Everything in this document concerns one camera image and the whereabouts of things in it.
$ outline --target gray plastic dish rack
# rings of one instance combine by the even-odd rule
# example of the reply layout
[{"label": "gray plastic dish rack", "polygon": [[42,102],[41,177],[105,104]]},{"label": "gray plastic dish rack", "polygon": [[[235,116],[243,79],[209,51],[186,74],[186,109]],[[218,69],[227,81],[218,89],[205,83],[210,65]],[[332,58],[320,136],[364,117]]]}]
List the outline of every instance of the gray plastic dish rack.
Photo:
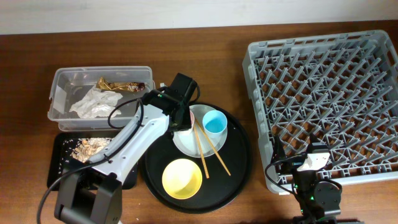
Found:
[{"label": "gray plastic dish rack", "polygon": [[[263,168],[276,134],[291,156],[313,133],[331,152],[319,177],[343,185],[398,179],[398,56],[386,32],[251,43],[243,70]],[[291,189],[292,176],[279,168],[270,177]]]}]

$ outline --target wooden chopstick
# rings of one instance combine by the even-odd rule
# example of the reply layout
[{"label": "wooden chopstick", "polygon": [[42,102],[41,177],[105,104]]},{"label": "wooden chopstick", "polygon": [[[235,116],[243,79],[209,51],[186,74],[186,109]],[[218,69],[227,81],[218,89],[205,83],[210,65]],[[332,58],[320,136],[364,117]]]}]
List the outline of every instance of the wooden chopstick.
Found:
[{"label": "wooden chopstick", "polygon": [[223,159],[221,158],[221,156],[218,154],[217,150],[214,148],[213,143],[211,143],[209,137],[207,136],[206,132],[203,130],[203,128],[200,126],[199,122],[197,119],[195,119],[196,124],[199,126],[200,130],[202,131],[202,133],[205,135],[207,141],[209,142],[211,148],[213,149],[214,153],[216,154],[218,160],[221,162],[221,164],[223,165],[225,171],[228,173],[228,175],[231,175],[231,173],[229,172],[228,168],[226,167]]},{"label": "wooden chopstick", "polygon": [[205,162],[205,157],[204,157],[203,152],[202,152],[202,150],[201,150],[199,135],[198,135],[197,127],[196,127],[195,124],[193,124],[193,130],[194,130],[194,132],[195,132],[195,136],[197,137],[197,144],[198,144],[199,151],[200,151],[201,162],[203,163],[203,168],[205,169],[206,178],[209,179],[209,173],[208,173],[208,171],[207,171],[207,166],[206,166],[206,162]]}]

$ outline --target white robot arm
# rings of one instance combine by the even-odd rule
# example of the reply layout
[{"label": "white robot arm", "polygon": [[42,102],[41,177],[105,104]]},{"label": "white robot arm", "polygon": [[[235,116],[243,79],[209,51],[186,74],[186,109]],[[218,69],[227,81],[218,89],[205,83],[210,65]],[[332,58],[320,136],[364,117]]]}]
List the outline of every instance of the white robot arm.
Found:
[{"label": "white robot arm", "polygon": [[[133,119],[88,164],[72,160],[59,178],[55,218],[69,224],[119,223],[121,189],[128,173],[147,148],[167,131],[191,128],[189,100],[195,89],[198,96],[194,101],[200,96],[197,83],[177,74],[170,87],[152,90],[138,100],[140,107]],[[84,188],[87,185],[97,187],[97,193]],[[42,200],[39,205],[38,223],[43,203]]]}]

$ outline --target crumpled paper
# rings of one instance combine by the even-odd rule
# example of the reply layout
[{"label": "crumpled paper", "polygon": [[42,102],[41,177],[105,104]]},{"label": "crumpled paper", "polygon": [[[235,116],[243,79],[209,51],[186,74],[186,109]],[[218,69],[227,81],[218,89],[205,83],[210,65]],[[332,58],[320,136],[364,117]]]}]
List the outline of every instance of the crumpled paper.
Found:
[{"label": "crumpled paper", "polygon": [[[101,92],[94,86],[83,99],[70,107],[69,112],[75,111],[79,118],[108,117],[122,97],[122,94],[114,91]],[[121,112],[116,110],[112,114],[112,118],[118,114]]]}]

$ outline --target food wrapper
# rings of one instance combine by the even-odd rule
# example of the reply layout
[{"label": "food wrapper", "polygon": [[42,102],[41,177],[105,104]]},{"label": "food wrapper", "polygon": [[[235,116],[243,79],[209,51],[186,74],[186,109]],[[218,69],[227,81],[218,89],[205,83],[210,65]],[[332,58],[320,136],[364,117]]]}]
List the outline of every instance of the food wrapper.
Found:
[{"label": "food wrapper", "polygon": [[126,90],[126,91],[131,91],[131,92],[137,92],[137,91],[142,91],[145,90],[145,83],[135,83],[135,82],[130,82],[130,83],[108,83],[105,81],[103,77],[101,77],[98,80],[97,83],[97,88],[102,89],[102,90]]}]

